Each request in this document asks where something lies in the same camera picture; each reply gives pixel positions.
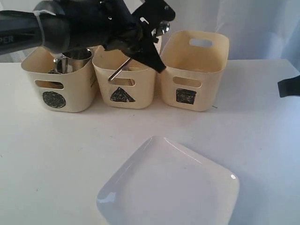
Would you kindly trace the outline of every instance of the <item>mug handle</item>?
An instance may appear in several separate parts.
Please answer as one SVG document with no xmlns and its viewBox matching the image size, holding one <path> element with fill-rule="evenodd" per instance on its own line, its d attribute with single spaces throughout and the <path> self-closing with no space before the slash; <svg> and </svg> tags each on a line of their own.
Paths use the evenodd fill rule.
<svg viewBox="0 0 300 225">
<path fill-rule="evenodd" d="M 58 63 L 61 61 L 61 72 L 58 70 Z M 57 73 L 57 74 L 67 74 L 68 73 L 68 59 L 66 56 L 64 55 L 61 55 L 59 58 L 55 58 L 53 60 L 54 62 L 54 71 Z"/>
</svg>

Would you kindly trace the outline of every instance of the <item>black object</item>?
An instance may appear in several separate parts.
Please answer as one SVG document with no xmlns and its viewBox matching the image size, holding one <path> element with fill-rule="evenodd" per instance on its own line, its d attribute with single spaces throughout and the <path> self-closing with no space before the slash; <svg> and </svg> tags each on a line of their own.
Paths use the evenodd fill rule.
<svg viewBox="0 0 300 225">
<path fill-rule="evenodd" d="M 65 98 L 54 91 L 46 91 L 43 93 L 43 100 L 47 106 L 52 108 L 60 109 L 66 106 Z"/>
<path fill-rule="evenodd" d="M 175 18 L 164 0 L 146 0 L 133 14 L 123 0 L 44 0 L 35 10 L 55 15 L 41 12 L 39 24 L 33 13 L 0 12 L 0 54 L 41 45 L 52 53 L 102 45 L 158 72 L 165 69 L 151 34 Z"/>
<path fill-rule="evenodd" d="M 135 102 L 135 100 L 124 89 L 118 89 L 112 94 L 111 101 L 113 102 Z"/>
<path fill-rule="evenodd" d="M 176 101 L 180 103 L 186 103 L 193 105 L 195 102 L 197 92 L 187 89 L 177 89 L 176 90 Z"/>
<path fill-rule="evenodd" d="M 300 75 L 278 82 L 279 96 L 300 96 Z"/>
</svg>

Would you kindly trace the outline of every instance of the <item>black circle sticker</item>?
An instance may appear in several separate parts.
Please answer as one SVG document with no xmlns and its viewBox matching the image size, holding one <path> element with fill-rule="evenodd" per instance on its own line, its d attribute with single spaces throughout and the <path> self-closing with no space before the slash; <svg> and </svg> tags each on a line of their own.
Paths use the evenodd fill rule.
<svg viewBox="0 0 300 225">
<path fill-rule="evenodd" d="M 60 109 L 64 106 L 66 106 L 65 98 L 61 94 L 56 93 L 54 91 L 44 92 L 43 100 L 48 106 L 50 106 L 52 108 Z"/>
</svg>

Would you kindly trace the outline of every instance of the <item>bin handle hole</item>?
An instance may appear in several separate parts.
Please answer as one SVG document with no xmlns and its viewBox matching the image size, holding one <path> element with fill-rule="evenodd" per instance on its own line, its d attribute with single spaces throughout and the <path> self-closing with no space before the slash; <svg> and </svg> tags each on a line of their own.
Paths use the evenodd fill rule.
<svg viewBox="0 0 300 225">
<path fill-rule="evenodd" d="M 110 81 L 110 84 L 118 85 L 118 86 L 135 86 L 135 80 L 126 79 L 126 78 L 114 78 Z"/>
<path fill-rule="evenodd" d="M 173 82 L 175 84 L 184 85 L 193 88 L 200 88 L 202 86 L 202 82 L 196 79 L 189 79 L 175 76 L 173 77 Z"/>
<path fill-rule="evenodd" d="M 192 38 L 192 39 L 190 39 L 189 44 L 192 46 L 208 48 L 208 47 L 212 46 L 212 41 L 207 40 L 207 39 Z"/>
<path fill-rule="evenodd" d="M 40 88 L 64 89 L 64 85 L 56 81 L 35 80 L 35 83 Z"/>
</svg>

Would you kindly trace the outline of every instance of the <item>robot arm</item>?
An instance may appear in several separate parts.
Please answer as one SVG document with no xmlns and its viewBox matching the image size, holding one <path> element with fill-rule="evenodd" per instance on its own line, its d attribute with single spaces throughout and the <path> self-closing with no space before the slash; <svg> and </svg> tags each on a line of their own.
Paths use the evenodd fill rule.
<svg viewBox="0 0 300 225">
<path fill-rule="evenodd" d="M 133 14 L 123 0 L 44 0 L 34 10 L 0 12 L 0 54 L 41 45 L 52 53 L 102 45 L 158 72 L 165 69 L 152 35 L 175 18 L 163 0 L 146 0 Z"/>
</svg>

